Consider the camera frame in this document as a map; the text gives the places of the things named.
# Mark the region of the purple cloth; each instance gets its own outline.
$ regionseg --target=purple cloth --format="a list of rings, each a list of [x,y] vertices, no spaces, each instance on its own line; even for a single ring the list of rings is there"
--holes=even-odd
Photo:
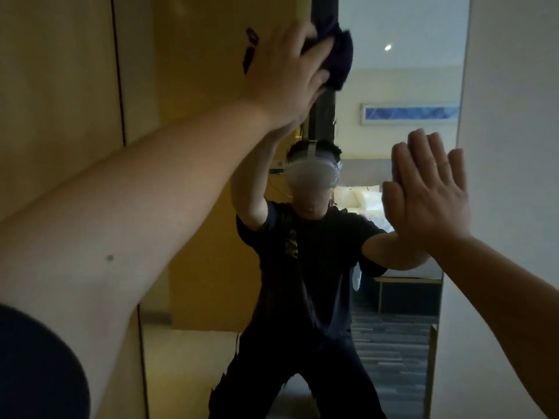
[[[326,38],[333,36],[334,47],[322,64],[322,68],[330,72],[330,78],[324,86],[332,88],[335,91],[339,91],[344,86],[344,83],[346,83],[346,79],[349,75],[351,64],[353,62],[353,41],[351,34],[349,31],[343,31],[340,28],[340,24],[336,22],[333,17],[330,17],[323,22],[317,22],[315,27],[318,33],[318,38],[316,40],[305,41],[301,54],[319,42],[324,41]],[[245,74],[252,62],[255,47],[258,45],[259,41],[256,32],[250,28],[247,29],[247,36],[251,46],[247,48],[243,60],[243,69]]]

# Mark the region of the headboard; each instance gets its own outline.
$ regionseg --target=headboard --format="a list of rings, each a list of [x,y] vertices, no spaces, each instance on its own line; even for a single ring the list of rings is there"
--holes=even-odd
[[[342,159],[338,185],[344,187],[368,187],[392,180],[390,159]]]

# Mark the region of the vr headset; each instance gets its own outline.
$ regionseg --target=vr headset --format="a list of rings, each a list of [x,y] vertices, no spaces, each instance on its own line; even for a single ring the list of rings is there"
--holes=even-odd
[[[309,141],[306,152],[296,153],[285,167],[287,183],[292,187],[334,188],[340,180],[342,162],[328,152],[316,152],[316,141]]]

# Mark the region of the white bedding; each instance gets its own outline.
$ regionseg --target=white bedding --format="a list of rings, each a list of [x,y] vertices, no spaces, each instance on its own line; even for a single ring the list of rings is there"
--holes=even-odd
[[[339,210],[347,209],[350,213],[357,213],[364,216],[371,222],[373,222],[378,228],[385,230],[386,232],[394,231],[392,225],[386,220],[383,210],[365,210],[360,207],[345,207],[337,203]],[[424,265],[416,267],[411,270],[392,270],[388,271],[383,275],[391,278],[423,278],[423,279],[440,279],[443,275],[442,269],[433,259],[429,259]]]

